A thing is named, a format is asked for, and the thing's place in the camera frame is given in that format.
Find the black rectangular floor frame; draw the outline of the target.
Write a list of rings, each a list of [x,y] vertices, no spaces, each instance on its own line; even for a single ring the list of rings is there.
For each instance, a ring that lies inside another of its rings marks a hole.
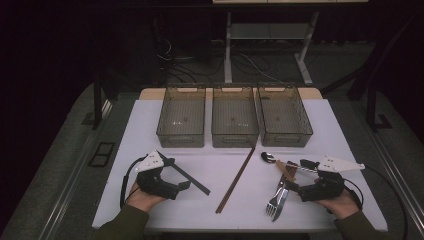
[[[114,146],[114,142],[100,142],[88,165],[90,167],[105,167],[111,158]]]

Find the metal table knife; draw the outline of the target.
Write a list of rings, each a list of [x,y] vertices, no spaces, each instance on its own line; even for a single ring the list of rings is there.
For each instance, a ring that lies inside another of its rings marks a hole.
[[[287,163],[286,168],[288,169],[288,173],[289,173],[290,177],[295,176],[296,167],[297,167],[297,165],[295,163],[291,162],[291,161],[289,161]],[[285,204],[285,201],[288,197],[288,194],[289,194],[289,190],[286,189],[285,187],[283,187],[281,194],[279,195],[279,199],[277,200],[278,205],[277,205],[276,210],[274,211],[274,213],[272,215],[272,217],[273,217],[272,221],[273,222],[275,222],[279,218],[279,216],[280,216],[280,214],[283,210],[283,206]]]

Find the black metal stand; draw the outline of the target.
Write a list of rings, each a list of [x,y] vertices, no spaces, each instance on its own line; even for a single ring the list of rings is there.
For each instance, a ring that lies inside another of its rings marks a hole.
[[[86,115],[82,124],[91,125],[93,130],[96,130],[106,112],[106,104],[109,101],[110,85],[103,73],[97,71],[93,75],[93,111]]]
[[[367,95],[367,113],[366,122],[374,132],[379,129],[391,129],[392,126],[384,114],[376,113],[377,88],[370,85]]]

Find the person's right hand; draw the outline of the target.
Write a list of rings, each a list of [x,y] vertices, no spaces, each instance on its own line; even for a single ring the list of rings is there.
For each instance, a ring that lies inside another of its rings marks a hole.
[[[344,190],[336,198],[317,200],[316,204],[329,210],[338,220],[345,219],[359,211],[353,196],[347,190]]]

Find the transparent grey plastic bin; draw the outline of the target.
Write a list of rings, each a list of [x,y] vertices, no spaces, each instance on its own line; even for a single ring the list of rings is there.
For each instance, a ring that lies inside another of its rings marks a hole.
[[[251,148],[256,145],[259,127],[251,84],[213,86],[211,133],[215,148]]]
[[[259,83],[255,100],[263,146],[306,146],[313,129],[293,83]]]
[[[163,97],[156,135],[163,148],[202,148],[205,144],[206,86],[170,83]]]

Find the wooden-handled metal spoon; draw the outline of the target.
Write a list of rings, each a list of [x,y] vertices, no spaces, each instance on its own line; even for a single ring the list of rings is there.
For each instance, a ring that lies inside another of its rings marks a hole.
[[[265,161],[267,163],[275,164],[277,166],[277,168],[283,174],[284,179],[291,181],[291,182],[294,182],[296,180],[296,178],[295,178],[296,167],[294,165],[282,162],[281,160],[278,160],[278,159],[275,159],[273,155],[271,155],[267,152],[262,152],[261,158],[262,158],[263,161]]]

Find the white metal desk frame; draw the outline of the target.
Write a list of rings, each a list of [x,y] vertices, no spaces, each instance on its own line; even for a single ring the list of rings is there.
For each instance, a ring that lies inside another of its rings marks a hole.
[[[311,86],[313,81],[305,63],[305,57],[321,13],[319,7],[367,2],[368,0],[212,0],[216,6],[247,7],[267,12],[277,11],[284,7],[296,8],[305,5],[310,7],[311,12],[309,19],[303,22],[236,23],[232,20],[234,10],[228,10],[224,54],[225,82],[232,82],[231,43],[233,40],[300,40],[302,48],[294,54],[294,58],[303,82],[307,86]]]

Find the person's left hand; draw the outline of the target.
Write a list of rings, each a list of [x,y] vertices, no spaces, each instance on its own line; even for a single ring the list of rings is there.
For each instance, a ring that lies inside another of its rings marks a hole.
[[[130,194],[126,199],[126,204],[134,208],[149,212],[154,206],[165,201],[165,198],[149,195],[140,190],[137,183],[134,183],[131,187]]]

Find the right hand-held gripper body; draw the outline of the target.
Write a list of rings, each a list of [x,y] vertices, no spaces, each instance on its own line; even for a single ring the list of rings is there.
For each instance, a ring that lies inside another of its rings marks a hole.
[[[310,170],[318,174],[318,180],[312,185],[299,187],[298,195],[303,202],[332,199],[341,195],[345,189],[344,179],[341,172],[363,170],[364,164],[347,161],[344,159],[325,156],[319,161],[316,170]]]

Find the metal floor rail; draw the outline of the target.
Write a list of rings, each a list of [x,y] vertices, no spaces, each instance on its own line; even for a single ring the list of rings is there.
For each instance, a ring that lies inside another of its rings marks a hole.
[[[424,146],[413,134],[397,134],[393,129],[372,131],[371,138],[414,228],[424,239]]]
[[[43,162],[42,183],[52,206],[37,240],[53,240],[72,201],[98,137],[95,110],[76,102]]]

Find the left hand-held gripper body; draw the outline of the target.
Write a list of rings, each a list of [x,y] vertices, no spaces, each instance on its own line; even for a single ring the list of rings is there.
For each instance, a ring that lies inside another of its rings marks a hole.
[[[152,151],[136,166],[136,182],[142,192],[175,200],[180,192],[180,186],[161,178],[164,167],[165,163],[159,152]]]

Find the white table cover sheet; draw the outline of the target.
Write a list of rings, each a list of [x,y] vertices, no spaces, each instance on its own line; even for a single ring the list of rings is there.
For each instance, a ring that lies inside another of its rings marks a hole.
[[[314,134],[304,148],[263,147],[258,140],[247,167],[221,213],[219,203],[244,163],[250,148],[214,148],[211,142],[211,100],[206,103],[205,146],[203,148],[161,148],[156,128],[162,100],[137,100],[130,115],[111,173],[106,182],[92,226],[99,228],[120,210],[123,176],[129,166],[152,150],[175,158],[176,164],[207,187],[204,194],[193,184],[150,211],[147,232],[329,232],[335,231],[334,216],[317,204],[302,202],[288,194],[275,222],[266,215],[266,204],[274,195],[281,172],[261,159],[268,152],[282,161],[314,162],[325,156],[351,162],[355,158],[327,100],[303,100]],[[361,171],[342,173],[364,194],[364,213],[373,226],[387,231],[387,223]]]

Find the metal fork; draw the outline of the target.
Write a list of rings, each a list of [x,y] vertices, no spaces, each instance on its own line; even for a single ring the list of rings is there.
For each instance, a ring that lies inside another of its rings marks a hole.
[[[274,196],[268,201],[266,206],[266,214],[270,216],[272,219],[272,215],[274,211],[276,210],[276,207],[278,205],[277,200],[279,199],[279,195],[281,194],[282,188],[285,186],[286,179],[283,178],[283,175],[280,178],[280,181],[277,186],[277,190],[274,194]]]

